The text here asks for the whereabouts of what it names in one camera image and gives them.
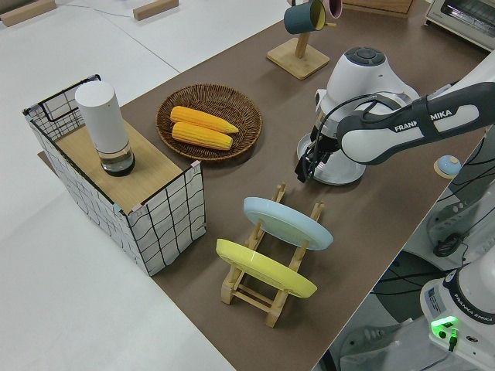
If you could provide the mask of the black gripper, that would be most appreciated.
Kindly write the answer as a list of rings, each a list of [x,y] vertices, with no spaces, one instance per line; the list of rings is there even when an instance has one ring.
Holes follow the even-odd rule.
[[[316,158],[316,162],[308,165],[307,158],[303,155],[295,168],[295,173],[297,175],[297,179],[304,183],[308,178],[308,170],[309,177],[311,179],[316,179],[320,177],[325,168],[325,164],[328,162],[331,154],[337,152],[340,149],[339,143],[335,138],[328,137],[323,133],[320,133],[317,138],[318,129],[313,128],[310,134],[310,150],[309,150],[309,160],[311,162],[314,161],[313,158]]]

